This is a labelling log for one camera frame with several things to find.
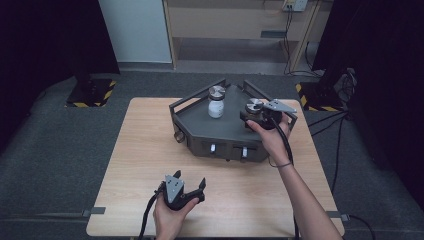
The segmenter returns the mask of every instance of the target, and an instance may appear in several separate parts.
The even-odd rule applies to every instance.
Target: white bottle
[[[225,88],[213,86],[209,88],[209,116],[220,118],[224,114]]]

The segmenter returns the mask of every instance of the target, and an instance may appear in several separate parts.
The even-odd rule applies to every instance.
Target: wooden table
[[[175,98],[134,98],[128,107],[95,207],[90,236],[138,236],[150,197],[165,175],[181,170],[185,192],[206,178],[206,200],[186,218],[180,237],[289,237],[293,210],[277,169],[261,163],[195,157],[174,139],[169,104]],[[300,104],[289,142],[295,167],[326,211],[337,211]],[[154,236],[153,209],[145,235]],[[344,234],[339,218],[332,219]]]

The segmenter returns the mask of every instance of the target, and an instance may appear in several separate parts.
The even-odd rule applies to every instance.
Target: gray carpet floor
[[[48,88],[0,158],[0,214],[79,213],[93,207],[127,106],[134,97],[184,97],[226,78],[248,79],[275,98],[299,99],[295,84],[306,77],[242,74],[122,72],[100,108],[64,107],[75,79]],[[308,123],[331,112],[305,112]],[[330,124],[311,127],[315,133]],[[334,178],[339,124],[314,136],[328,183]],[[397,175],[369,157],[354,122],[344,121],[334,192],[341,213],[366,220],[377,239],[424,239],[424,214]],[[0,239],[103,239],[89,237],[86,220],[0,220]],[[345,239],[372,239],[367,226],[344,223]]]

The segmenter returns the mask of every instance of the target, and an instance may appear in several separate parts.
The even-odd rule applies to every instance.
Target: forearm
[[[293,165],[279,168],[303,239],[341,239],[340,233]]]

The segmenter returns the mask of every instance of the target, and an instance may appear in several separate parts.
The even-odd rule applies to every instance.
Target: electrical outlet
[[[306,4],[308,4],[308,0],[287,0],[283,10],[288,12],[291,6],[293,12],[303,12],[306,9]]]

